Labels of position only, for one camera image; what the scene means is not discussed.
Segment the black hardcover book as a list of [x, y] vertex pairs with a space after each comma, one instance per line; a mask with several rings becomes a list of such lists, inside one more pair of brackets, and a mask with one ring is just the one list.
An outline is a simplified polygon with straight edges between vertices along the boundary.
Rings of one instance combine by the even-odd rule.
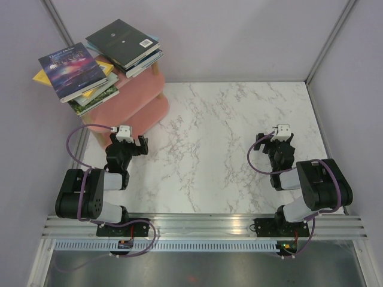
[[157, 40], [120, 19], [86, 37], [86, 40], [124, 68], [160, 48]]

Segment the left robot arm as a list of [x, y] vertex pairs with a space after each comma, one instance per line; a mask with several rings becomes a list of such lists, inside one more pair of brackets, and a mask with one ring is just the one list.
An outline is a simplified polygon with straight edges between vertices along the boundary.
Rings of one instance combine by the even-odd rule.
[[110, 137], [103, 169], [67, 170], [55, 202], [55, 213], [60, 218], [109, 225], [116, 235], [125, 236], [131, 228], [127, 209], [105, 201], [104, 193], [127, 188], [129, 163], [133, 157], [148, 154], [148, 139], [138, 136], [137, 145], [133, 139], [127, 141], [115, 134]]

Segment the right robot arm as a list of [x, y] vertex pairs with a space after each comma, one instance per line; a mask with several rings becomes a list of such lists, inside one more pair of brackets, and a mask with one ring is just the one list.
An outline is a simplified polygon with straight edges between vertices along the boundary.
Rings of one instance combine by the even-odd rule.
[[308, 221], [353, 201], [352, 189], [334, 159], [295, 161], [292, 138], [259, 133], [251, 147], [268, 156], [272, 170], [267, 174], [272, 188], [302, 192], [298, 199], [280, 206], [273, 217], [255, 219], [250, 230], [257, 237], [309, 237]]

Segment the teal 20000 Leagues book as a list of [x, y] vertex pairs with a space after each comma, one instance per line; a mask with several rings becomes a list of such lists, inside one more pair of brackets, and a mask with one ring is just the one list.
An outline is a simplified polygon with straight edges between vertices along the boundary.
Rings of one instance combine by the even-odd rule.
[[126, 72], [127, 78], [136, 77], [139, 75], [143, 70], [147, 69], [149, 66], [151, 66], [153, 63], [158, 61], [163, 56], [163, 51], [161, 49], [157, 49], [144, 59], [140, 60], [137, 64], [134, 66], [131, 66]]

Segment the yellow book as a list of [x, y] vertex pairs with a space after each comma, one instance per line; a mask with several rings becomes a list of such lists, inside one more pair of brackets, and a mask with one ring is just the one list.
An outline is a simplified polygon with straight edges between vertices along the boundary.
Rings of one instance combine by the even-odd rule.
[[[110, 64], [110, 63], [99, 61], [99, 60], [97, 60], [96, 63], [100, 66], [100, 68], [103, 70], [103, 72], [104, 72], [104, 74], [106, 76], [109, 76], [110, 73], [112, 73], [112, 71], [114, 69], [114, 66], [112, 64]], [[51, 87], [51, 82], [50, 82], [49, 78], [46, 76], [46, 74], [45, 74], [43, 69], [40, 70], [33, 77], [33, 80], [35, 82], [40, 83], [40, 84], [44, 84], [45, 86]], [[101, 88], [101, 86], [99, 86], [97, 88], [94, 88], [92, 90], [86, 91], [85, 93], [82, 94], [82, 96], [85, 97], [86, 99], [88, 99], [91, 96], [93, 96], [100, 88]]]

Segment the light blue book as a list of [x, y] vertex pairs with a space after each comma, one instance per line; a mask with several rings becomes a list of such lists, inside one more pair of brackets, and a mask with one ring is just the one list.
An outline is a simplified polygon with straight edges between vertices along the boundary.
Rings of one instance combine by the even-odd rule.
[[130, 39], [116, 37], [115, 34], [111, 35], [110, 41], [103, 49], [90, 41], [87, 41], [86, 45], [123, 68], [132, 66], [160, 47], [159, 39], [154, 36]]

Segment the green secret garden book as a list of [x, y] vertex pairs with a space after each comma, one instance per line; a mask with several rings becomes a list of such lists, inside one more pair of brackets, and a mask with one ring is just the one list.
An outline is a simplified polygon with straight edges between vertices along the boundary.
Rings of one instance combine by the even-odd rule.
[[107, 90], [102, 92], [100, 95], [96, 96], [94, 99], [92, 99], [88, 104], [84, 106], [81, 106], [75, 100], [69, 101], [68, 105], [79, 117], [81, 117], [82, 115], [88, 113], [89, 111], [95, 109], [99, 105], [108, 101], [112, 97], [118, 95], [119, 92], [120, 92], [119, 89], [115, 85], [112, 85], [111, 87], [109, 87]]

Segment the pale grey G book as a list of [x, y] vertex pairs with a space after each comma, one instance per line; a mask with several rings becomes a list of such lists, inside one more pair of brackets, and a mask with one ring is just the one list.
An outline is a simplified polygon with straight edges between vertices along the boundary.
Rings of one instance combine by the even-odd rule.
[[81, 106], [86, 106], [88, 103], [90, 103], [93, 99], [95, 99], [97, 96], [102, 94], [105, 90], [107, 90], [109, 87], [111, 87], [113, 84], [115, 84], [118, 81], [118, 76], [115, 73], [110, 73], [107, 77], [107, 82], [94, 90], [90, 92], [86, 92], [89, 96], [86, 97], [85, 94], [81, 95], [74, 99], [74, 102], [77, 102]]

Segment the purple Robinson Crusoe book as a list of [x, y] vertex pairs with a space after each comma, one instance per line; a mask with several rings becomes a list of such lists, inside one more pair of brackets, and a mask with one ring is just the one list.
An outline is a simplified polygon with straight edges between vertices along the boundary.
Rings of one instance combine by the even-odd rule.
[[107, 82], [107, 76], [81, 42], [38, 61], [62, 103]]

